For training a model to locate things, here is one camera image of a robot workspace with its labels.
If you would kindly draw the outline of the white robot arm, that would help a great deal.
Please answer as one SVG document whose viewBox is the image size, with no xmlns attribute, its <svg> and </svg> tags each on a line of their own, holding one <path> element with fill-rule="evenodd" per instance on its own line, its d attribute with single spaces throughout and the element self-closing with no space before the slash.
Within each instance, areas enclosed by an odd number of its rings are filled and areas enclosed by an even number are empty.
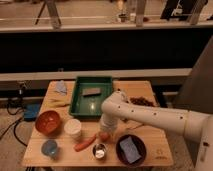
<svg viewBox="0 0 213 171">
<path fill-rule="evenodd" d="M 171 131 L 199 143 L 195 171 L 213 171 L 213 115 L 184 109 L 134 105 L 123 91 L 115 91 L 102 105 L 100 129 L 114 132 L 124 118 Z"/>
</svg>

